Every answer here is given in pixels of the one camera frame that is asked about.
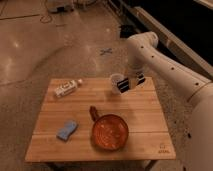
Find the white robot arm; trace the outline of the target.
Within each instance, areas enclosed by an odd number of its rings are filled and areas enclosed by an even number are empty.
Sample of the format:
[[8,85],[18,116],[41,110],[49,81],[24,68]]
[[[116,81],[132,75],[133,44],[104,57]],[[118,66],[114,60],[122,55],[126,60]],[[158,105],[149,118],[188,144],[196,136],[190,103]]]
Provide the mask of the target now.
[[184,166],[186,171],[213,171],[213,80],[165,56],[157,45],[154,32],[130,36],[128,71],[136,75],[147,64],[193,106]]

